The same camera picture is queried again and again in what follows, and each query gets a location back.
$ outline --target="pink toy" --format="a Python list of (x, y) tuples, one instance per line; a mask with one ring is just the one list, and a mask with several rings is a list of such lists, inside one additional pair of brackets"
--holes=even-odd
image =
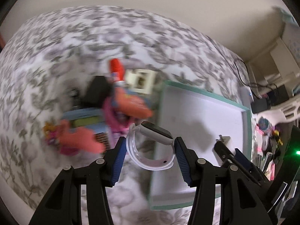
[(74, 133), (71, 133), (70, 123), (65, 119), (62, 119), (58, 126), (57, 137), (63, 147), (81, 149), (92, 153), (103, 153), (105, 151), (105, 146), (96, 141), (93, 130), (78, 127)]
[(59, 152), (60, 152), (60, 154), (63, 154), (65, 156), (75, 156), (79, 153), (79, 149), (61, 146)]
[(137, 119), (147, 119), (153, 115), (146, 101), (130, 90), (123, 88), (124, 67), (119, 59), (114, 58), (109, 62), (110, 72), (114, 82), (113, 99), (114, 108), (123, 114)]
[(57, 131), (49, 131), (48, 136), (47, 136), (47, 144), (48, 145), (55, 145), (56, 144), (56, 136), (57, 136)]
[(271, 177), (270, 177), (270, 181), (273, 181), (275, 178), (275, 163), (272, 163), (271, 165)]
[(112, 98), (107, 97), (103, 103), (105, 121), (110, 126), (110, 129), (113, 133), (120, 132), (122, 134), (127, 134), (129, 126), (134, 122), (134, 118), (131, 117), (125, 123), (120, 123), (115, 116), (111, 101)]

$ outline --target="colorful clutter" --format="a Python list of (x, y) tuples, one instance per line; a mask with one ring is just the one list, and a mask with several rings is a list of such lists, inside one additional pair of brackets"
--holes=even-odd
[[(58, 146), (61, 154), (73, 156), (80, 150), (103, 153), (113, 148), (120, 136), (126, 136), (135, 119), (152, 116), (147, 100), (125, 88), (125, 69), (120, 60), (110, 60), (109, 68), (113, 87), (105, 77), (96, 76), (82, 99), (78, 89), (70, 91), (73, 110), (63, 114), (59, 126), (46, 122), (43, 128), (45, 140), (49, 145)], [(138, 85), (144, 86), (140, 93), (148, 94), (153, 87), (155, 72), (144, 71), (139, 72), (136, 80)]]
[(59, 143), (65, 147), (77, 148), (92, 153), (105, 151), (105, 146), (96, 141), (93, 130), (86, 127), (78, 127), (71, 132), (70, 122), (65, 119), (60, 122), (57, 137)]
[(281, 146), (283, 145), (282, 140), (280, 138), (280, 132), (278, 130), (275, 129), (272, 132), (272, 137), (275, 138), (275, 140), (276, 140), (276, 142), (277, 142), (278, 145), (281, 145)]
[(257, 123), (257, 131), (261, 135), (271, 135), (273, 131), (272, 124), (268, 119), (261, 117)]

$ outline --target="white smartwatch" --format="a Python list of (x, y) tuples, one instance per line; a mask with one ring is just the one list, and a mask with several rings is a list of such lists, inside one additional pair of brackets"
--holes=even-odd
[[(152, 140), (157, 141), (158, 143), (170, 146), (170, 154), (160, 160), (151, 160), (144, 157), (138, 152), (137, 147), (135, 146), (134, 135), (136, 131)], [(148, 121), (143, 121), (138, 126), (135, 126), (134, 123), (130, 125), (129, 132), (126, 137), (126, 148), (130, 158), (138, 166), (151, 171), (160, 171), (169, 169), (173, 166), (173, 159), (175, 157), (173, 142), (174, 139), (169, 131)]]

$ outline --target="floral bedspread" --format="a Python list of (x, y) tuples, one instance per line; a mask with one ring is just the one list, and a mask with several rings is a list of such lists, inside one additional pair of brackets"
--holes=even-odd
[[(0, 170), (9, 186), (35, 209), (65, 165), (86, 166), (99, 155), (58, 154), (44, 141), (45, 121), (58, 121), (71, 107), (67, 92), (84, 94), (94, 75), (108, 75), (108, 60), (127, 69), (158, 72), (151, 98), (163, 80), (174, 80), (240, 102), (234, 61), (238, 56), (195, 29), (154, 13), (117, 6), (80, 6), (41, 14), (25, 22), (0, 54)], [(153, 151), (149, 141), (139, 150)], [(151, 211), (147, 191), (151, 172), (126, 157), (120, 180), (107, 189), (115, 224), (186, 224), (190, 209)], [(86, 192), (82, 219), (88, 224)], [(216, 212), (214, 223), (218, 220)]]

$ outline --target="watch face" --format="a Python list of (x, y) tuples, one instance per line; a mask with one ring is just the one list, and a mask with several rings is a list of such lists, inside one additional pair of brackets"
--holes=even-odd
[(159, 127), (159, 126), (157, 126), (157, 125), (155, 125), (155, 124), (153, 124), (151, 122), (143, 121), (141, 124), (145, 128), (148, 128), (148, 129), (150, 129), (150, 130), (152, 130), (152, 131), (154, 131), (154, 132), (156, 132), (158, 134), (161, 134), (161, 135), (163, 135), (163, 136), (165, 136), (165, 137), (167, 137), (169, 139), (173, 138), (172, 135), (171, 135), (171, 133), (168, 130), (163, 129), (163, 128), (161, 128), (161, 127)]

